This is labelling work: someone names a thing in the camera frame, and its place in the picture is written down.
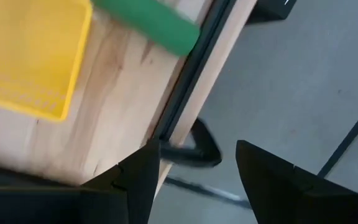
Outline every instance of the wooden board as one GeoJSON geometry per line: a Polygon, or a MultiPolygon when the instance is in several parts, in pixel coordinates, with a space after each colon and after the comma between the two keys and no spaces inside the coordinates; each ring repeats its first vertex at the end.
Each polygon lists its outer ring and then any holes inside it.
{"type": "MultiPolygon", "coordinates": [[[[257,0],[237,0],[170,139],[183,144],[257,0]]],[[[157,192],[172,164],[161,162],[157,192]]]]}
{"type": "MultiPolygon", "coordinates": [[[[166,0],[202,21],[210,0],[166,0]]],[[[155,126],[180,59],[95,11],[66,121],[0,109],[0,166],[81,184],[116,165],[155,126]]]]}

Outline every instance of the yellow plastic tray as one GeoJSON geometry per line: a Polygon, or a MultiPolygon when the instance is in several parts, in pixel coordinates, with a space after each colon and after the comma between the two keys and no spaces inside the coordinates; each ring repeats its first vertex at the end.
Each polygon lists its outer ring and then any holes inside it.
{"type": "Polygon", "coordinates": [[[89,0],[0,0],[0,106],[65,119],[91,15],[89,0]]]}

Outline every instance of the plywood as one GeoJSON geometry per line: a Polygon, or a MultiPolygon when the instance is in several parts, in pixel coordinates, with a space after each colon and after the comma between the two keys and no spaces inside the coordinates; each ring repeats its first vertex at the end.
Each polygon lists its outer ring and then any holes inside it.
{"type": "MultiPolygon", "coordinates": [[[[165,2],[194,21],[210,4],[165,2]]],[[[104,172],[151,133],[179,60],[95,11],[67,120],[50,123],[0,109],[0,166],[72,184],[104,172]]]]}
{"type": "MultiPolygon", "coordinates": [[[[177,126],[173,130],[170,139],[172,144],[183,144],[185,141],[256,1],[237,0],[234,5],[190,99],[178,120],[177,126]]],[[[161,162],[157,191],[161,188],[171,167],[171,163],[161,162]]]]}

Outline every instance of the wood grain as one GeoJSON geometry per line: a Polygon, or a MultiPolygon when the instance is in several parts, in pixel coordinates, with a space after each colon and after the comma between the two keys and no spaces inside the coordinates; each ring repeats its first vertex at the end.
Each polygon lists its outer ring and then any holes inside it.
{"type": "MultiPolygon", "coordinates": [[[[183,144],[257,0],[237,0],[170,139],[183,144]]],[[[172,164],[161,162],[157,192],[172,164]]]]}
{"type": "MultiPolygon", "coordinates": [[[[195,21],[206,1],[165,2],[195,21]]],[[[116,165],[148,137],[178,61],[96,10],[67,120],[0,109],[0,166],[81,184],[116,165]]]]}

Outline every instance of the green handle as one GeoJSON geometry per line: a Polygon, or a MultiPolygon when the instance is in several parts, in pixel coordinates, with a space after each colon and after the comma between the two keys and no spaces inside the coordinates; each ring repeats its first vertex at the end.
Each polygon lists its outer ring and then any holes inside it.
{"type": "Polygon", "coordinates": [[[189,54],[200,34],[198,26],[156,0],[92,1],[176,55],[189,54]]]}

